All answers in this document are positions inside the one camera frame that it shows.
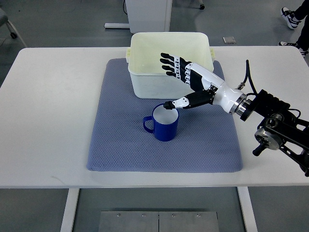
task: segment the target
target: blue mat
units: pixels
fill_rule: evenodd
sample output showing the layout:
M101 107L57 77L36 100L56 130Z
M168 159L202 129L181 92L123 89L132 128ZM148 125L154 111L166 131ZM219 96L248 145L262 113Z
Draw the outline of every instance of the blue mat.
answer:
M223 78L219 62L214 73ZM242 159L233 117L217 105L179 109L176 137L161 142L142 119L165 100L139 99L126 59L106 67L92 132L87 168L91 171L217 173L237 172Z

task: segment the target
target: black robotic gripper mount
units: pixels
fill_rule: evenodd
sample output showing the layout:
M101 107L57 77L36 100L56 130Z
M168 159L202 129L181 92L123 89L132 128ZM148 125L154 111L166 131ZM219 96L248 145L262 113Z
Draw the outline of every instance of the black robotic gripper mount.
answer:
M261 90L254 100L247 106L240 119L245 121L255 111L264 117L257 127L256 140L260 143L253 154L259 156L266 148L281 150L309 176L309 122L299 119L291 111L290 105L280 101L278 98L266 91ZM303 150L296 154L285 144L290 142L301 147Z

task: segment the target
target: blue mug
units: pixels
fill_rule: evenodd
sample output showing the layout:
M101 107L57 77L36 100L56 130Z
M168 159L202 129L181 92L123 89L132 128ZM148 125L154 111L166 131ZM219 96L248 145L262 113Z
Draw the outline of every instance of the blue mug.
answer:
M163 104L157 105L151 116L144 117L144 129L154 134L155 138L167 142L176 136L179 113L177 109L167 110ZM154 122L153 129L146 127L146 121Z

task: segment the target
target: person's foot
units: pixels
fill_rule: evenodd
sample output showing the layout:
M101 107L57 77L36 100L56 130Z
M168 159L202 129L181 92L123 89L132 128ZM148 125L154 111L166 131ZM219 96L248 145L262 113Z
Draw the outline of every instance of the person's foot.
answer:
M302 48L300 48L297 43L280 42L278 45L279 46L293 46L293 47L296 47L300 51L300 54L303 57L305 57L309 53L308 50L304 51Z
M298 19L295 18L294 11L290 11L288 8L283 7L280 11L280 14L282 18L286 21L288 24L288 27L290 29L297 28L298 24L301 22Z

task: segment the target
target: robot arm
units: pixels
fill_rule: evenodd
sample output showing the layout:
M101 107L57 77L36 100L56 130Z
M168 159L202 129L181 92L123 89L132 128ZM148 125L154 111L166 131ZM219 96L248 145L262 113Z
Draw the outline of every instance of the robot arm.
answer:
M256 92L250 77L249 62L247 62L246 78L249 77L255 98L253 101L247 99L241 89L244 82L236 89L231 89L224 80L212 72L204 69L198 64L185 61L183 58L161 53L160 61L164 64L162 68L167 70L166 74L175 76L184 83L190 85L195 92L175 101L167 101L166 109L183 108L189 109L203 104L220 105L225 112L240 115L240 119L246 121L253 111L264 117L257 127L256 140L260 143L253 151L259 156L266 148L281 150L292 160L299 164L305 176L309 176L309 122L299 119L291 111L290 105L280 101L278 98L261 90ZM285 144L290 142L303 149L301 154L296 154Z
M231 89L220 77L196 63L166 53L161 53L161 56L164 59L160 61L168 64L162 66L164 70L167 70L166 74L175 76L195 91L178 100L167 101L164 104L166 109L189 109L210 103L220 105L230 114L241 113L239 106L245 102L247 97L242 91Z

